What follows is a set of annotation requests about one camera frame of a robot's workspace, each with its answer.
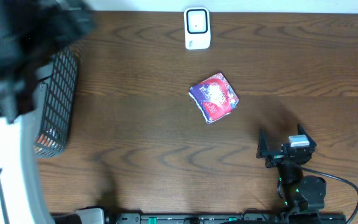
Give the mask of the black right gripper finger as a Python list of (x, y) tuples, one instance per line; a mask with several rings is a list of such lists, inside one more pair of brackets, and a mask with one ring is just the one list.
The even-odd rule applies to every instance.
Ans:
[(303, 128), (303, 126), (298, 123), (297, 124), (297, 131), (298, 131), (298, 135), (305, 135), (310, 143), (310, 147), (316, 147), (317, 144), (316, 142), (311, 138), (311, 136), (305, 131), (305, 129)]
[(259, 130), (259, 143), (257, 147), (256, 158), (266, 158), (269, 154), (269, 147), (266, 141), (266, 137), (264, 131), (262, 129)]

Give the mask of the purple red snack packet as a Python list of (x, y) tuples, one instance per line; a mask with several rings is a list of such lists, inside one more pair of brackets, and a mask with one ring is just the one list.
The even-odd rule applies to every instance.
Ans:
[(208, 124), (230, 114), (239, 102), (236, 92), (222, 73), (214, 74), (192, 86), (188, 94)]

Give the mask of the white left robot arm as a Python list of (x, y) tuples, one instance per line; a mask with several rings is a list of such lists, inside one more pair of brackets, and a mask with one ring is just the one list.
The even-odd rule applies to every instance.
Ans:
[(52, 215), (37, 159), (67, 146), (79, 59), (94, 29), (82, 0), (0, 0), (0, 223), (89, 223), (96, 212)]

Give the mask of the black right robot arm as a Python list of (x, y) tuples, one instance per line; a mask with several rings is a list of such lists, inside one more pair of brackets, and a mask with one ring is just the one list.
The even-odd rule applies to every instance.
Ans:
[(281, 196), (287, 203), (288, 214), (317, 212), (324, 208), (326, 181), (313, 175), (303, 175), (304, 165), (311, 160), (315, 141), (302, 125), (298, 134), (288, 137), (279, 150), (270, 150), (263, 131), (259, 133), (256, 158), (264, 159), (266, 168), (278, 169)]

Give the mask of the grey plastic mesh basket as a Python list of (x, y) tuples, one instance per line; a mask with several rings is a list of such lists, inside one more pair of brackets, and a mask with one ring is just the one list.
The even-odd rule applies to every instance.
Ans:
[(78, 61), (70, 48), (52, 57), (41, 87), (40, 128), (33, 149), (39, 158), (59, 156), (67, 147), (78, 83)]

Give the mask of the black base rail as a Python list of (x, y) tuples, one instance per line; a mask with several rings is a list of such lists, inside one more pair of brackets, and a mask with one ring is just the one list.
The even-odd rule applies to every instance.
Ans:
[(86, 207), (72, 213), (54, 213), (54, 223), (100, 224), (241, 224), (241, 223), (346, 223), (337, 213), (284, 215), (248, 208), (242, 213), (112, 213), (103, 207)]

